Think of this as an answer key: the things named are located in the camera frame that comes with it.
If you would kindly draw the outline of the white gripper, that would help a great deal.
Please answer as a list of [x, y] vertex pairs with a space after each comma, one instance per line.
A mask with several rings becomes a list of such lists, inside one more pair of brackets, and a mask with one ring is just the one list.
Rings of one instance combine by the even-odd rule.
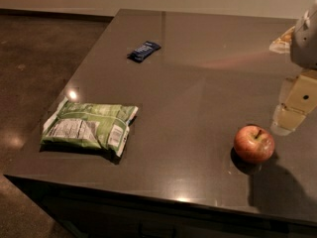
[[286, 78], [281, 86], [271, 131], [278, 136], [294, 132], [317, 107], [317, 1], [296, 22], [275, 39], [269, 50], [289, 54], [291, 61], [305, 68], [296, 77]]

